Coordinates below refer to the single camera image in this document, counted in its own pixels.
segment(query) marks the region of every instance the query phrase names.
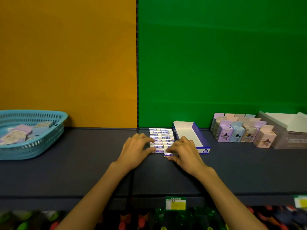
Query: left hand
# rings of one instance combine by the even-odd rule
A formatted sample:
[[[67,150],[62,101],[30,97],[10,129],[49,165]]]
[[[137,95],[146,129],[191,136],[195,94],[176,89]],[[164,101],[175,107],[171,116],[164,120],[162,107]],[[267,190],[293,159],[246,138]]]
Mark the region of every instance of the left hand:
[[[149,154],[156,150],[155,147],[143,150],[145,144],[149,142],[154,142],[154,139],[147,137],[144,133],[135,133],[125,142],[116,162],[129,171],[136,168]]]

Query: light blue box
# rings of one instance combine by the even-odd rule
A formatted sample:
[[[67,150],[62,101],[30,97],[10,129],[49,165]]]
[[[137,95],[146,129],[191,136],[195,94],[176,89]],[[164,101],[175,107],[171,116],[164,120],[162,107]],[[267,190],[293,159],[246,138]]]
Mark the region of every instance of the light blue box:
[[[245,128],[242,127],[243,121],[233,121],[231,127],[233,128],[232,135],[229,142],[239,143],[245,132]]]
[[[33,127],[33,135],[41,135],[48,131],[53,126],[53,121],[40,122],[35,127]]]

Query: right hand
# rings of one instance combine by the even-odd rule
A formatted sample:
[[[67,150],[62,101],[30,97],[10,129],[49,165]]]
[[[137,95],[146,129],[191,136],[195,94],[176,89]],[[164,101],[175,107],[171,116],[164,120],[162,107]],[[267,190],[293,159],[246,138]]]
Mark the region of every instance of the right hand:
[[[209,168],[201,159],[193,140],[188,140],[185,136],[180,140],[176,140],[166,151],[176,151],[179,157],[171,156],[167,159],[176,162],[184,171],[196,178],[198,174]]]

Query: hand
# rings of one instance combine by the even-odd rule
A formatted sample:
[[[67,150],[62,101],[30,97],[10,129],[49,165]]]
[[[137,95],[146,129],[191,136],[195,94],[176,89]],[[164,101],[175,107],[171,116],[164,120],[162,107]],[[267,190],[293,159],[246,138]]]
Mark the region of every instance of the hand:
[[[155,147],[143,150],[145,144],[149,142],[154,142],[154,139],[147,137],[144,133],[135,133],[133,137],[129,137],[125,142],[117,162],[128,171],[134,169],[156,150]]]
[[[193,140],[188,140],[185,136],[176,140],[166,151],[176,151],[179,157],[171,156],[168,160],[176,162],[184,171],[196,178],[204,169],[209,168],[202,161]]]

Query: forearm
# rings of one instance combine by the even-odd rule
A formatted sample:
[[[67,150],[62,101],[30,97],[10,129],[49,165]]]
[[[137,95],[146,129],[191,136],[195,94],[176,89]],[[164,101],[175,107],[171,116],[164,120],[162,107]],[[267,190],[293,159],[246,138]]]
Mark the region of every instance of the forearm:
[[[127,173],[123,166],[113,162],[96,185],[65,217],[57,230],[94,229],[113,191]]]
[[[266,230],[262,223],[225,186],[212,168],[204,168],[197,179],[210,194],[230,229]]]

